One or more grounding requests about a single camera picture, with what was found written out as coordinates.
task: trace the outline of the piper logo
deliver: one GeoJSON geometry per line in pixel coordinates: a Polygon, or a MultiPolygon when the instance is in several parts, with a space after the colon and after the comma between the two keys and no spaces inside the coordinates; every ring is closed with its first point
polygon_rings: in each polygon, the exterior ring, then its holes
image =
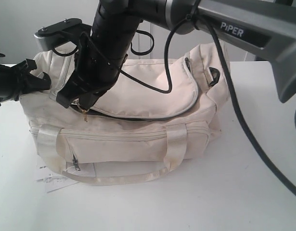
{"type": "Polygon", "coordinates": [[[225,30],[233,35],[236,35],[236,36],[239,36],[240,38],[242,38],[243,34],[244,34],[244,30],[243,29],[240,29],[236,26],[233,26],[233,25],[230,25],[230,24],[227,24],[225,22],[222,22],[221,23],[221,26],[220,28],[222,30],[225,30]]]}

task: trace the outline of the cream duffel bag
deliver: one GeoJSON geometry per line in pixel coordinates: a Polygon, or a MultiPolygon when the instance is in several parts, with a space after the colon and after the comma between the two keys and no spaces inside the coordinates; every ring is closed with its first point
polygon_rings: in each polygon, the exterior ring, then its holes
{"type": "MultiPolygon", "coordinates": [[[[74,70],[74,56],[49,51],[35,60],[38,69],[32,74],[48,73],[52,88],[23,95],[20,103],[38,154],[55,173],[97,185],[146,182],[173,171],[183,159],[201,156],[220,134],[217,112],[229,91],[214,44],[199,45],[184,57],[170,60],[170,94],[147,89],[121,74],[88,112],[88,121],[76,102],[65,109],[55,101],[74,70]],[[70,163],[80,170],[84,163],[142,161],[164,162],[165,167],[114,177],[85,177],[66,169],[70,163]]],[[[152,86],[168,88],[163,60],[127,60],[123,70],[152,86]]]]}

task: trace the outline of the white strap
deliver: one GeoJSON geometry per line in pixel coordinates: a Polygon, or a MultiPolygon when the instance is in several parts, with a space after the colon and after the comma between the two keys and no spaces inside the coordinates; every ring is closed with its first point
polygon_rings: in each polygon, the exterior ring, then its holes
{"type": "Polygon", "coordinates": [[[142,183],[160,178],[175,170],[183,161],[187,147],[187,129],[185,124],[167,127],[167,154],[164,158],[165,168],[141,175],[121,177],[82,177],[66,172],[65,160],[57,153],[57,138],[61,128],[43,125],[39,131],[37,146],[39,155],[47,167],[55,173],[70,179],[95,185],[115,185],[142,183]]]}

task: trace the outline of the white bag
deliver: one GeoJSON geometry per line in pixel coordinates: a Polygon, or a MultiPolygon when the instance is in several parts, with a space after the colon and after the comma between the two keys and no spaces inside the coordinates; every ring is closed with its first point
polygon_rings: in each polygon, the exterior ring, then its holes
{"type": "MultiPolygon", "coordinates": [[[[32,74],[48,73],[52,88],[23,95],[20,103],[38,154],[55,173],[98,185],[146,182],[176,169],[183,159],[201,156],[209,141],[220,134],[217,112],[229,91],[214,44],[199,45],[184,57],[170,60],[170,94],[120,75],[90,110],[88,122],[75,105],[65,109],[55,101],[74,70],[74,56],[64,58],[49,51],[39,53],[35,60],[38,69],[32,74]],[[66,170],[67,162],[77,166],[139,161],[164,162],[165,167],[148,174],[103,178],[66,170]]],[[[163,60],[127,60],[123,70],[152,86],[168,88],[163,60]]]]}

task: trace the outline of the white table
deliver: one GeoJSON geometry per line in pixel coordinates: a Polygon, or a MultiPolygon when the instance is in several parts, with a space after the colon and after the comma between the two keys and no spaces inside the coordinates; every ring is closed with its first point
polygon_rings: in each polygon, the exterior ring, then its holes
{"type": "MultiPolygon", "coordinates": [[[[279,169],[296,185],[296,97],[278,101],[267,62],[232,63],[242,111],[279,169]]],[[[135,185],[76,184],[46,194],[33,180],[36,149],[19,103],[0,108],[0,231],[296,231],[296,198],[267,169],[231,103],[223,135],[202,159],[135,185]]]]}

